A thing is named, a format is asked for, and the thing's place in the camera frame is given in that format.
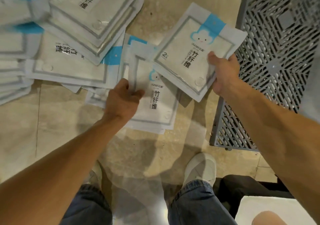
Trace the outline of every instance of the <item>hand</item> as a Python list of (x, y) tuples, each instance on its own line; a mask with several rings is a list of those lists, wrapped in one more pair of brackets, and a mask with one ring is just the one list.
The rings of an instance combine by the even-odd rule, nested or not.
[(239, 80), (240, 65), (235, 54), (229, 59), (218, 58), (214, 52), (208, 54), (208, 61), (216, 67), (216, 79), (212, 89), (219, 96), (224, 96), (226, 90), (234, 82)]
[(125, 124), (134, 116), (138, 109), (139, 101), (144, 95), (144, 90), (129, 94), (129, 82), (121, 79), (116, 87), (109, 91), (104, 117), (113, 119), (119, 117)]

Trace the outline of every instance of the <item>floor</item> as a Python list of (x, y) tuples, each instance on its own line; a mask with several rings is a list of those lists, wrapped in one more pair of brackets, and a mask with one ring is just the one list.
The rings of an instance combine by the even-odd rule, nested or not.
[[(241, 0), (145, 0), (142, 11), (127, 32), (158, 44), (191, 2), (235, 26)], [(28, 96), (0, 106), (0, 182), (96, 122), (102, 116), (102, 110), (84, 105), (85, 97), (85, 90), (74, 94), (56, 83), (35, 81)], [(275, 181), (273, 171), (259, 153), (209, 146), (217, 103), (218, 96), (212, 91), (200, 103), (183, 95), (174, 130), (157, 135), (124, 128), (106, 146), (100, 162), (112, 185), (104, 184), (105, 193), (110, 194), (112, 200), (122, 201), (124, 199), (116, 196), (129, 194), (146, 208), (124, 215), (123, 210), (116, 207), (125, 204), (112, 203), (118, 211), (115, 224), (126, 224), (128, 214), (148, 214), (149, 222), (159, 220), (159, 212), (154, 211), (159, 211), (160, 205), (164, 207), (163, 190), (174, 193), (173, 190), (182, 184), (186, 164), (200, 151), (209, 152), (216, 158), (218, 177), (239, 174), (259, 181)], [(154, 199), (141, 194), (148, 189), (152, 190)], [(163, 211), (163, 217), (166, 217), (166, 208)]]

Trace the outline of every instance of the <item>left hand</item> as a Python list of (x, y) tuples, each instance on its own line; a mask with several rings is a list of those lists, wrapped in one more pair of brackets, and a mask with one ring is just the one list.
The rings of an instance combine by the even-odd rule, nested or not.
[(109, 91), (104, 117), (106, 119), (120, 118), (127, 123), (136, 113), (140, 99), (145, 94), (144, 90), (138, 90), (133, 94), (128, 91), (129, 82), (121, 79), (116, 87)]

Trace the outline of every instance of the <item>forearm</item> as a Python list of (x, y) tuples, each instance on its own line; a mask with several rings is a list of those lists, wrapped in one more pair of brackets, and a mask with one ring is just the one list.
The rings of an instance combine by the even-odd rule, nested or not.
[(240, 80), (223, 97), (271, 168), (319, 222), (320, 126)]
[(4, 224), (58, 224), (120, 119), (99, 122), (0, 186)]

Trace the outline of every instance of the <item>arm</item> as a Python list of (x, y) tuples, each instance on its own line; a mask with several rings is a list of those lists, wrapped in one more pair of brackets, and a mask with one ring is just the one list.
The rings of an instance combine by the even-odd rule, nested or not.
[(103, 148), (137, 111), (144, 92), (127, 89), (122, 79), (92, 128), (0, 185), (2, 224), (60, 223)]
[(239, 79), (235, 55), (208, 60), (216, 66), (213, 90), (241, 120), (270, 167), (292, 195), (320, 223), (320, 125), (269, 101)]

